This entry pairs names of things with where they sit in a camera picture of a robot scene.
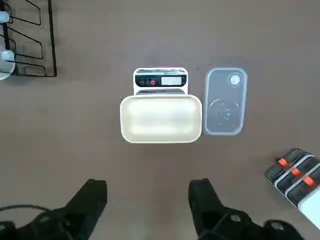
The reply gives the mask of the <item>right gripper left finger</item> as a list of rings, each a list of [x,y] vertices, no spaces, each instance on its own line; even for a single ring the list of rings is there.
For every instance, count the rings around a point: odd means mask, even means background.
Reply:
[[[11,220],[0,222],[2,240],[88,240],[108,202],[105,180],[89,179],[63,207],[49,209],[34,204],[3,206],[1,212],[39,210],[28,224],[16,227]]]

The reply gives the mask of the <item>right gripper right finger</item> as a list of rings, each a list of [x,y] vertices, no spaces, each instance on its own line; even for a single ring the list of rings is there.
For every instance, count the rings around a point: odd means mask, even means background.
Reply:
[[[267,220],[262,226],[240,210],[224,206],[209,179],[191,180],[188,203],[198,240],[302,240],[291,224]]]

